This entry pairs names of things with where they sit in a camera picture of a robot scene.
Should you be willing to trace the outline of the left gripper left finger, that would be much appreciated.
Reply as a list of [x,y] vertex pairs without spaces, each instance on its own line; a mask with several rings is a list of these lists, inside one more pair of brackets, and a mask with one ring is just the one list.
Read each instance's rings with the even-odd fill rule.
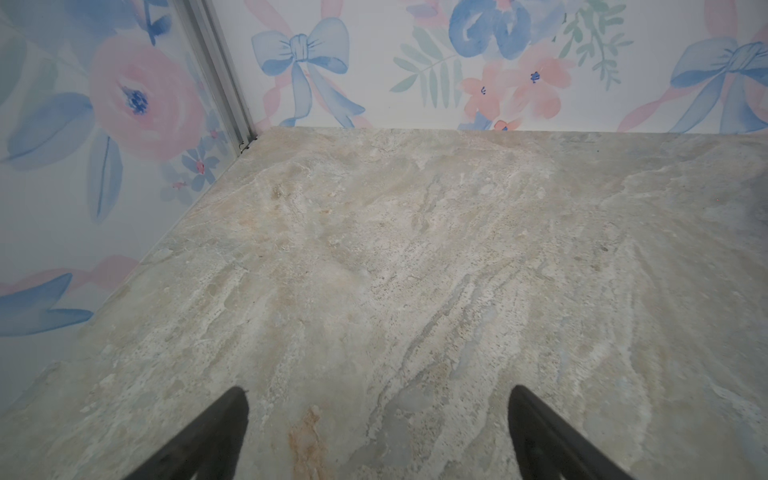
[[248,415],[246,392],[231,387],[126,478],[232,479]]

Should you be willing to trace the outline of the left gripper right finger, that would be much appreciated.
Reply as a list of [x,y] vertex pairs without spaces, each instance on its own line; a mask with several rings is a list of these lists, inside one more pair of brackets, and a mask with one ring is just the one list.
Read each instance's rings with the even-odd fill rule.
[[508,426],[524,479],[631,479],[523,385],[511,390]]

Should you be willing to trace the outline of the left corner metal post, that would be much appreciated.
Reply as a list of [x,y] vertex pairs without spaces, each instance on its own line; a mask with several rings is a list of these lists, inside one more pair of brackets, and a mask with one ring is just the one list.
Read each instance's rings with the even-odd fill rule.
[[213,103],[222,116],[230,143],[237,154],[241,154],[257,134],[251,126],[214,2],[179,0],[170,1],[170,4],[179,16],[193,56],[202,70],[204,83],[210,88]]

